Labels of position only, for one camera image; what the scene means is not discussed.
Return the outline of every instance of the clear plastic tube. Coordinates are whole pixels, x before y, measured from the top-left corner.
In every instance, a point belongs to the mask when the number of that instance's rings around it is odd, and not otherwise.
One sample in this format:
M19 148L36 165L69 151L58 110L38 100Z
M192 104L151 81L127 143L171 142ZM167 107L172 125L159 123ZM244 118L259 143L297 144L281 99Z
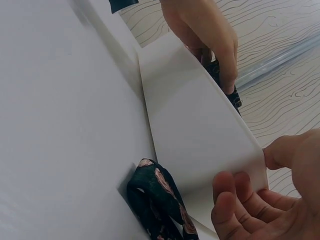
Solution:
M238 91L243 91L254 84L258 83L256 79L264 75L281 64L305 53L306 51L320 45L320 34L307 37L292 46L280 51L268 59L263 59L252 66L239 72L236 81Z

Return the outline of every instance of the black cloth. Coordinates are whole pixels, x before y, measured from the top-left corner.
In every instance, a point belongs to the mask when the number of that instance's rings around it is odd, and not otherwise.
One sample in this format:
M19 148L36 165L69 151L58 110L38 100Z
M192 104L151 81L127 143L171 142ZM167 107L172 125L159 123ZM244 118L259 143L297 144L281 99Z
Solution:
M126 195L151 240L199 240L174 179L158 163L142 159ZM173 220L182 226L182 235Z
M109 0L111 5L111 12L114 14L121 9L138 4L138 0Z

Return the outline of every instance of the hand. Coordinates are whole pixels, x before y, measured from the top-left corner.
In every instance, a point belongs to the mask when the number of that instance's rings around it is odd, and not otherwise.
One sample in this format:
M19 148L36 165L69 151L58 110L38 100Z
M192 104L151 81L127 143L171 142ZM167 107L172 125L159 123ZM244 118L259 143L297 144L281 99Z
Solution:
M320 239L320 130L283 136L264 149L266 165L292 169L301 198L253 192L246 173L213 180L212 223L222 240Z
M237 34L214 0L160 0L166 22L196 58L206 65L212 51L220 65L222 90L234 91L237 71Z

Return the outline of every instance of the paper sheet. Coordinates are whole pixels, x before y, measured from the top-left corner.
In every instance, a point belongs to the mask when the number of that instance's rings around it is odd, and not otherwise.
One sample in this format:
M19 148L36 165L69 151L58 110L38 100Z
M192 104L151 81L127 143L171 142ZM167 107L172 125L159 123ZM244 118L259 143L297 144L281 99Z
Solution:
M158 162L173 176L187 211L213 229L211 183L221 171L246 171L268 186L264 155L224 93L178 38L169 33L139 53Z

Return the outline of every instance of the wood grain pattern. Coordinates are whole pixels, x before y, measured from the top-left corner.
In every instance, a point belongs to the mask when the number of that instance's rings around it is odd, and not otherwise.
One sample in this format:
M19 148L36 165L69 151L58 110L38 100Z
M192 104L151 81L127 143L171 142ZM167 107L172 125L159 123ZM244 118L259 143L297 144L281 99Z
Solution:
M320 47L310 50L240 92L242 117L262 147L282 135L320 128ZM299 193L289 169L268 171L270 188L284 195Z
M237 32L239 70L320 33L318 0L216 2ZM142 47L169 31L158 1L142 0L122 11L121 16Z
M217 0L237 32L238 68L320 34L319 0ZM158 1L142 0L121 12L142 47L169 31ZM243 119L262 147L281 135L320 127L320 48L278 67L263 81L241 92ZM291 171L268 171L270 188L298 197Z

